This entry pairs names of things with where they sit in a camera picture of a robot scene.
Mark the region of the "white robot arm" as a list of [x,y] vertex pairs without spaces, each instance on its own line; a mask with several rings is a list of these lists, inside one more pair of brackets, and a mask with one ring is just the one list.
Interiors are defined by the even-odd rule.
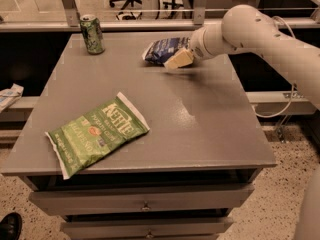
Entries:
[[[229,9],[218,26],[194,31],[188,46],[165,63],[171,71],[220,54],[251,52],[320,108],[320,49],[281,33],[274,20],[249,5]],[[320,240],[320,166],[304,192],[292,240]]]

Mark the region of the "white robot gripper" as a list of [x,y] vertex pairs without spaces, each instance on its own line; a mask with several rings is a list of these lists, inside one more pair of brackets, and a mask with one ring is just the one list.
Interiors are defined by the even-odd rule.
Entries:
[[224,40],[221,24],[201,27],[190,37],[189,49],[181,48],[165,63],[166,69],[177,69],[196,60],[208,60],[230,52],[230,45]]

